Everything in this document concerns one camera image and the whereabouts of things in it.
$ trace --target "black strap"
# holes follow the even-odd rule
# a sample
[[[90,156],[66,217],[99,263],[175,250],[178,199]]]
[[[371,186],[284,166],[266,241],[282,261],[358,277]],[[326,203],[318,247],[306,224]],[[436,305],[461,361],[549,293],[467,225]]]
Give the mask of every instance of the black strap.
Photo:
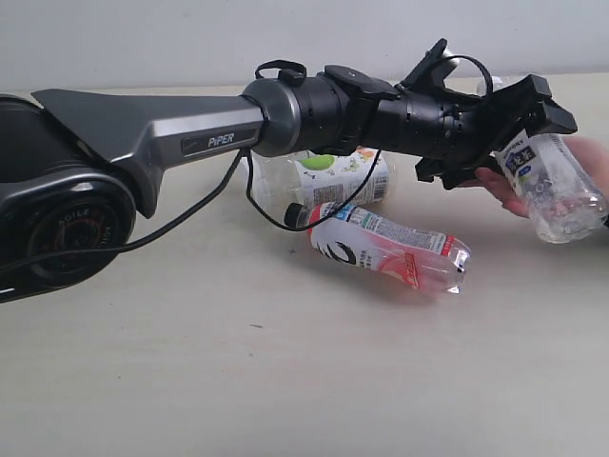
[[[265,79],[260,73],[262,70],[294,70],[306,78],[306,67],[303,64],[290,62],[289,60],[272,60],[262,64],[256,69],[256,79]]]

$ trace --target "cylindrical joint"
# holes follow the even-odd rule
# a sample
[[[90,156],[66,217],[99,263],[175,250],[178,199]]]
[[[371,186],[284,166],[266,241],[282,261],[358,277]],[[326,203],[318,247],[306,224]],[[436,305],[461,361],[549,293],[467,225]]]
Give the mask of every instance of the cylindrical joint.
[[[306,78],[296,87],[259,79],[247,86],[244,96],[258,104],[265,117],[260,142],[252,148],[264,157],[333,144],[348,101],[322,76]]]
[[[413,92],[398,101],[382,101],[362,143],[454,164],[480,155],[472,112]]]

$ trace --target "bottle with green label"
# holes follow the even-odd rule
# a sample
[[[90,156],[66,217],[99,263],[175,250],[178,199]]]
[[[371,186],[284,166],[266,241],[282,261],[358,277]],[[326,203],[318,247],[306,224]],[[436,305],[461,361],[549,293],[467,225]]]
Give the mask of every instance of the bottle with green label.
[[[271,216],[281,220],[291,203],[314,208],[323,203],[345,201],[365,179],[377,151],[358,148],[346,157],[316,155],[309,151],[265,158],[252,154],[252,196]],[[355,206],[380,202],[395,186],[396,169],[382,152],[366,186],[351,203]],[[247,179],[247,161],[242,161]]]

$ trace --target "bottle label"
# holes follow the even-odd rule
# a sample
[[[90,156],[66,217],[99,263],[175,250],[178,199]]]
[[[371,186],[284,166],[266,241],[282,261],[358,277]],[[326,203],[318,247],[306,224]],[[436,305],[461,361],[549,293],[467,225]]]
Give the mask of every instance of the bottle label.
[[[326,216],[335,207],[337,207],[336,204],[324,204],[322,217]],[[347,205],[334,217],[400,245],[428,250],[444,256],[448,255],[454,241],[453,237],[448,237],[443,233],[401,226],[354,205]]]
[[[365,179],[376,151],[359,148],[348,157],[313,155],[294,162],[303,189],[303,204],[313,208],[328,202],[343,202]],[[387,194],[389,167],[383,156],[370,180],[352,200],[355,205],[381,201]]]
[[[317,206],[308,222],[321,219],[337,206]],[[326,257],[389,274],[412,288],[420,286],[417,258],[447,256],[454,242],[454,237],[399,226],[353,205],[310,230],[309,236],[313,248]]]
[[[503,150],[495,153],[503,174],[520,197],[523,196],[522,184],[530,177],[533,166],[536,165],[535,159],[538,159],[529,140],[523,130]]]

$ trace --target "bottle cap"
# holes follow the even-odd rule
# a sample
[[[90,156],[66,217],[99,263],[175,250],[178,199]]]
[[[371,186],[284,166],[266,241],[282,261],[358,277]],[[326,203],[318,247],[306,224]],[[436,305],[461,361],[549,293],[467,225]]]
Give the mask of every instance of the bottle cap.
[[[285,211],[284,224],[288,227],[295,229],[298,226],[301,211],[305,207],[300,203],[290,203],[289,207]]]

